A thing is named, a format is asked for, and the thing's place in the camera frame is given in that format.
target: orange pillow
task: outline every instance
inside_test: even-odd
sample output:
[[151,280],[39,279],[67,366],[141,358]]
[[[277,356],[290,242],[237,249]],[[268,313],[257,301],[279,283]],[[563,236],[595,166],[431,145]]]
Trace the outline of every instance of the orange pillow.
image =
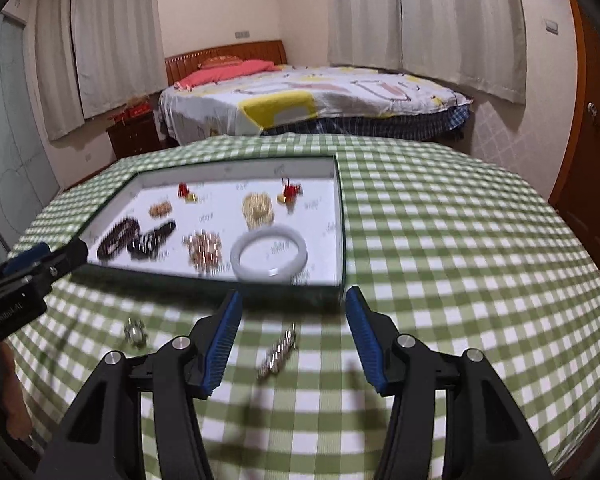
[[261,59],[249,59],[235,66],[217,66],[198,70],[189,74],[181,81],[175,84],[176,89],[191,89],[195,86],[205,85],[207,83],[219,83],[228,81],[245,75],[253,75],[260,72],[275,72],[280,70],[273,61],[263,61]]
[[198,65],[199,69],[216,68],[218,66],[235,66],[240,65],[242,60],[237,56],[215,56],[208,57]]

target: door knob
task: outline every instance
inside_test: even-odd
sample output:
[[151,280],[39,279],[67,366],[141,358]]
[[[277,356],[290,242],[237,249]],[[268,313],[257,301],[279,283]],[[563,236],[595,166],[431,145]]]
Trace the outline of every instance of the door knob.
[[589,112],[589,115],[595,121],[596,120],[596,115],[598,114],[598,109],[596,108],[596,105],[593,104],[593,103],[589,103],[587,105],[587,112]]

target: white bangle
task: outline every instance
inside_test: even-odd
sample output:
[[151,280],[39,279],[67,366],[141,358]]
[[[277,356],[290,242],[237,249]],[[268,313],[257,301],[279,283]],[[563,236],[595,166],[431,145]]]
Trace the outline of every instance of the white bangle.
[[[269,270],[247,269],[240,263],[240,257],[248,245],[261,238],[280,236],[291,240],[298,247],[296,257],[284,267]],[[264,226],[253,231],[247,231],[231,248],[231,266],[235,277],[244,282],[290,282],[306,265],[308,255],[306,243],[298,231],[290,227],[275,225]]]

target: human hand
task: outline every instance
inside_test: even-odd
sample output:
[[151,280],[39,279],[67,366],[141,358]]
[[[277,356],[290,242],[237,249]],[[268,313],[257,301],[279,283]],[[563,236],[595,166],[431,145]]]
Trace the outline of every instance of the human hand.
[[4,367],[2,386],[2,408],[7,415],[7,431],[12,438],[25,440],[33,430],[33,424],[22,398],[22,386],[16,375],[13,350],[6,343],[0,343],[0,357]]

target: plaid bed skirt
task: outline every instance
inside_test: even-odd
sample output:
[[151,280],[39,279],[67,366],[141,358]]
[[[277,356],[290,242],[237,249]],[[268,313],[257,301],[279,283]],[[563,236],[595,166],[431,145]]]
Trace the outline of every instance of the plaid bed skirt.
[[288,133],[335,134],[358,137],[387,137],[402,140],[431,140],[443,134],[461,137],[459,129],[471,115],[469,105],[454,106],[435,114],[376,117],[325,117],[284,124],[264,130],[263,136]]

